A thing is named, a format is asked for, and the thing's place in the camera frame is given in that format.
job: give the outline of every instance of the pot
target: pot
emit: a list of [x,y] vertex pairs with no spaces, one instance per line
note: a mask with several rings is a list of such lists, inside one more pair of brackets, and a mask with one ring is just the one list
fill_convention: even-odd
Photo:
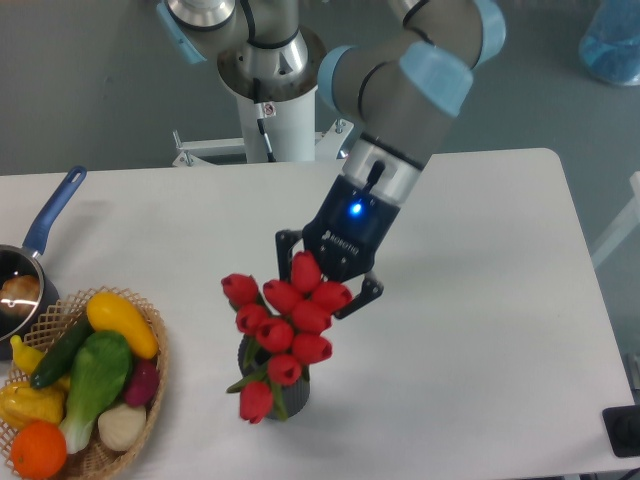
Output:
[[13,335],[23,337],[60,298],[38,262],[53,222],[78,189],[87,171],[73,167],[33,221],[22,247],[0,245],[0,360],[12,357]]

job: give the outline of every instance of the white pole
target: white pole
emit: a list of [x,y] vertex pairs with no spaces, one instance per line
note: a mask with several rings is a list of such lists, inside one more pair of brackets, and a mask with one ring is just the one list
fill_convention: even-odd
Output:
[[[228,90],[236,97],[247,163],[267,162],[267,150],[264,137],[258,130],[253,100]],[[315,160],[316,90],[317,87],[293,100],[274,102],[276,115],[264,119],[264,128],[277,162]]]

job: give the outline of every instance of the blue bottle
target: blue bottle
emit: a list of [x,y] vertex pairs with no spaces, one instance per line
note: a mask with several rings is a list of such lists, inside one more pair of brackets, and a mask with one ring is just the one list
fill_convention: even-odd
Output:
[[640,0],[603,0],[579,51],[596,78],[640,85]]

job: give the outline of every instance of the toy vegetable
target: toy vegetable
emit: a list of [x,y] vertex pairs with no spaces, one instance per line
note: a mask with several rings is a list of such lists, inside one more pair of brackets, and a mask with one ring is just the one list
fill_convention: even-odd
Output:
[[87,316],[96,332],[113,330],[126,338],[133,353],[152,359],[158,340],[135,305],[113,292],[96,293],[87,302]]
[[14,382],[0,390],[0,417],[15,429],[36,420],[57,425],[63,414],[64,392],[57,388],[34,390],[29,382]]
[[49,478],[67,461],[64,436],[52,423],[33,422],[13,439],[11,461],[23,478]]
[[71,370],[73,359],[84,341],[93,333],[89,320],[82,317],[45,353],[31,375],[33,388],[44,388]]
[[156,366],[149,360],[140,360],[133,369],[129,384],[122,392],[122,398],[130,407],[145,405],[158,391],[160,376]]
[[131,368],[129,345],[117,332],[96,332],[80,348],[71,367],[67,416],[60,424],[69,454],[88,445],[98,415],[118,396]]
[[144,407],[130,407],[121,403],[98,418],[100,440],[116,452],[129,450],[144,430],[147,411]]
[[[11,337],[10,342],[13,350],[13,363],[24,373],[31,375],[44,357],[44,352],[25,345],[19,335]],[[55,386],[68,392],[70,387],[69,375],[60,377],[55,383]]]

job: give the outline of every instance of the blue pan handle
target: blue pan handle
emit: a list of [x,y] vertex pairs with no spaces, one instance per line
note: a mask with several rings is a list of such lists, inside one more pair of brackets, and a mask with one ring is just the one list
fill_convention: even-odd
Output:
[[40,254],[44,253],[49,238],[51,225],[65,207],[69,199],[76,192],[84,177],[87,176],[87,169],[76,166],[69,170],[62,183],[58,186],[51,198],[47,201],[36,219],[31,224],[27,236],[22,242],[22,246]]

